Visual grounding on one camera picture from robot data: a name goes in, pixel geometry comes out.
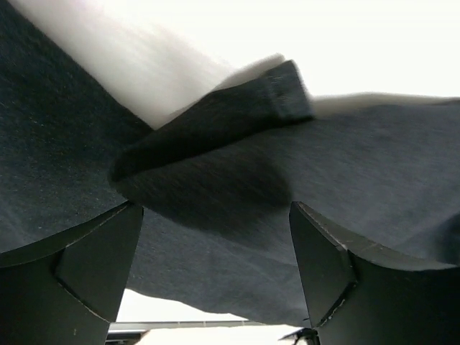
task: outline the black object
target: black object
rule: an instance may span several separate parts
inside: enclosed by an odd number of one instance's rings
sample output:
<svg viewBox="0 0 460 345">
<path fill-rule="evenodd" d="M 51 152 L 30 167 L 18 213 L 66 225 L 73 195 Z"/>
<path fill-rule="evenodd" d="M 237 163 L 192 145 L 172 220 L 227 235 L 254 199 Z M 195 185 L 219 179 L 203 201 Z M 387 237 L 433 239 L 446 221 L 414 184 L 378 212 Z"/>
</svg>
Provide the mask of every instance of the black object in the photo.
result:
<svg viewBox="0 0 460 345">
<path fill-rule="evenodd" d="M 135 345 L 142 339 L 141 332 L 118 332 L 107 335 L 105 345 Z"/>
<path fill-rule="evenodd" d="M 142 216 L 142 207 L 125 203 L 0 254 L 0 344 L 104 344 L 127 283 Z"/>
<path fill-rule="evenodd" d="M 311 328 L 302 328 L 298 331 L 283 336 L 280 340 L 294 341 L 293 345 L 297 345 L 300 340 L 304 340 L 307 345 L 319 345 L 318 332 Z"/>
<path fill-rule="evenodd" d="M 459 343 L 460 267 L 395 252 L 303 203 L 290 227 L 312 344 Z"/>
</svg>

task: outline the white floor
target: white floor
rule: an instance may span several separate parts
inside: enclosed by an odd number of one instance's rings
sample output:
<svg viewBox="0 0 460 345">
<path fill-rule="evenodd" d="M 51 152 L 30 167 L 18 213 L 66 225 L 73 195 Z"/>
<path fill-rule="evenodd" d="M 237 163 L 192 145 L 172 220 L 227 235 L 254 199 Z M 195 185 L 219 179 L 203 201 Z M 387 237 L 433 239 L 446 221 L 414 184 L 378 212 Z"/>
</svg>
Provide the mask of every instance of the white floor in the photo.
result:
<svg viewBox="0 0 460 345">
<path fill-rule="evenodd" d="M 149 332 L 139 345 L 272 345 L 292 344 L 292 340 L 279 341 L 282 336 L 292 332 L 289 326 L 243 326 L 234 328 L 184 328 L 159 329 Z"/>
<path fill-rule="evenodd" d="M 183 303 L 148 298 L 125 290 L 118 322 L 241 321 L 231 314 L 204 313 Z M 174 328 L 150 331 L 139 345 L 175 344 L 291 344 L 278 341 L 297 328 L 291 326 L 240 326 L 216 328 Z"/>
</svg>

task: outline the gray t-shirt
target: gray t-shirt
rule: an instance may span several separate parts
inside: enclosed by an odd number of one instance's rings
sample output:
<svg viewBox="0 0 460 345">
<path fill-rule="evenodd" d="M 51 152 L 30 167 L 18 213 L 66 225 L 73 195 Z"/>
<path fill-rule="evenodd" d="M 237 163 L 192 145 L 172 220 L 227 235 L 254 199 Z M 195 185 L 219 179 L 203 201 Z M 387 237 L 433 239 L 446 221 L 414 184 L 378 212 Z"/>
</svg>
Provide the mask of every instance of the gray t-shirt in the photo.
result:
<svg viewBox="0 0 460 345">
<path fill-rule="evenodd" d="M 288 62 L 153 132 L 0 2 L 0 252 L 129 198 L 148 208 L 128 283 L 145 295 L 304 326 L 291 201 L 458 261 L 459 129 L 455 103 L 314 120 Z"/>
</svg>

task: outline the dark gray fabric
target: dark gray fabric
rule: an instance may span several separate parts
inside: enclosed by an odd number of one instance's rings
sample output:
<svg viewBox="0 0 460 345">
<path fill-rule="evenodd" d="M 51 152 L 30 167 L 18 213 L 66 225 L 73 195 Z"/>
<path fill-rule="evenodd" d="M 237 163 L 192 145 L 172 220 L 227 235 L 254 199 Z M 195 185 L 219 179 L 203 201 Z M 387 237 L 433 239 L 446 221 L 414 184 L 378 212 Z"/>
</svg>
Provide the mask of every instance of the dark gray fabric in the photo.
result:
<svg viewBox="0 0 460 345">
<path fill-rule="evenodd" d="M 0 1 L 0 252 L 122 203 L 107 182 L 110 164 L 150 132 Z M 128 288 L 266 323 L 306 317 L 295 266 L 154 212 Z"/>
<path fill-rule="evenodd" d="M 152 210 L 130 288 L 294 326 L 307 312 L 291 201 L 402 252 L 458 259 L 460 105 L 307 121 L 288 63 L 151 132 L 4 2 L 0 30 L 0 252 L 110 209 L 117 189 Z"/>
</svg>

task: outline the curved black edge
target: curved black edge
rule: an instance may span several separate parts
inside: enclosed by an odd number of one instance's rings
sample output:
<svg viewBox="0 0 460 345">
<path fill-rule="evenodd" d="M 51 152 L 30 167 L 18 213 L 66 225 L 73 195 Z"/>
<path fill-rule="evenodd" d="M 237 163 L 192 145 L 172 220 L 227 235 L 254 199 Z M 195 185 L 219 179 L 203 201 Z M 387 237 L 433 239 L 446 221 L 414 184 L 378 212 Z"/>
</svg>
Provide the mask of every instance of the curved black edge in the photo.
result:
<svg viewBox="0 0 460 345">
<path fill-rule="evenodd" d="M 294 202 L 292 207 L 300 212 L 312 223 L 318 224 L 317 229 L 326 238 L 333 238 L 353 255 L 371 262 L 374 265 L 391 270 L 423 271 L 423 270 L 448 270 L 459 268 L 453 264 L 445 264 L 396 252 L 353 231 L 330 221 L 319 212 L 301 202 Z"/>
<path fill-rule="evenodd" d="M 135 205 L 127 201 L 83 224 L 66 229 L 27 246 L 2 253 L 0 254 L 0 268 L 23 265 L 62 251 L 83 237 L 88 236 L 120 212 L 131 207 L 135 207 Z"/>
<path fill-rule="evenodd" d="M 341 307 L 358 277 L 348 250 L 312 211 L 293 205 L 291 236 L 312 327 L 321 327 Z"/>
<path fill-rule="evenodd" d="M 114 322 L 118 315 L 143 214 L 141 206 L 122 208 L 97 230 L 68 246 L 54 269 L 55 279 L 107 322 Z"/>
</svg>

